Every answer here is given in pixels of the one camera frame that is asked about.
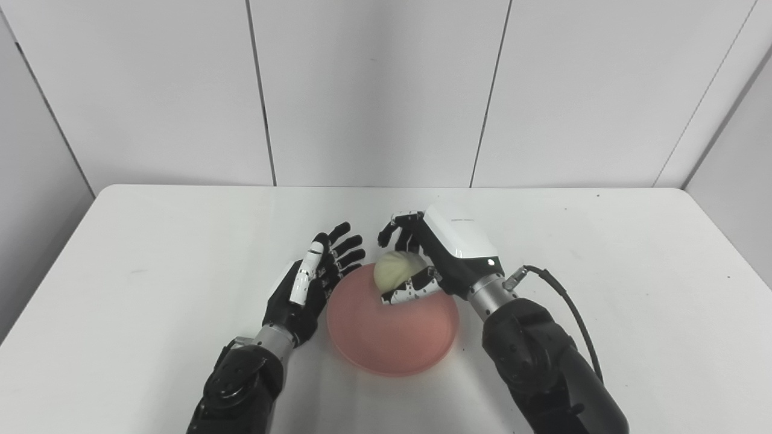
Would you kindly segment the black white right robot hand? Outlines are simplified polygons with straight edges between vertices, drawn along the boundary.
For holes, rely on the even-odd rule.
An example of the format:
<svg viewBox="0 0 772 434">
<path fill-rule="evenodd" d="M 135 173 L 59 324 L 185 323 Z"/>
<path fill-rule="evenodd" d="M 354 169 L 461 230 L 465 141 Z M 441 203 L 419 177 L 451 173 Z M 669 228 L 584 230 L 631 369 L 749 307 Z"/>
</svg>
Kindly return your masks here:
<svg viewBox="0 0 772 434">
<path fill-rule="evenodd" d="M 469 301 L 480 280 L 504 275 L 493 242 L 474 217 L 456 206 L 434 204 L 425 211 L 395 213 L 378 234 L 378 246 L 388 247 L 395 233 L 397 252 L 423 255 L 429 264 L 382 295 L 384 305 L 438 291 Z"/>
</svg>

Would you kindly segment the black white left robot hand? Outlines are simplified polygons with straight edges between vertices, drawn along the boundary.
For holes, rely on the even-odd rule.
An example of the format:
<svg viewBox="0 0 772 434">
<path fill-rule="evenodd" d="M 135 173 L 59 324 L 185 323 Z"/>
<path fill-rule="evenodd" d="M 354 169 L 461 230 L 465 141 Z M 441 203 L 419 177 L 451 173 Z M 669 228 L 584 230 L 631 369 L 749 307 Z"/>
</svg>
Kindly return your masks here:
<svg viewBox="0 0 772 434">
<path fill-rule="evenodd" d="M 330 233 L 318 233 L 301 258 L 293 262 L 268 299 L 262 326 L 279 326 L 294 346 L 306 343 L 318 327 L 319 316 L 336 286 L 362 266 L 363 238 L 350 234 L 342 222 Z"/>
</svg>

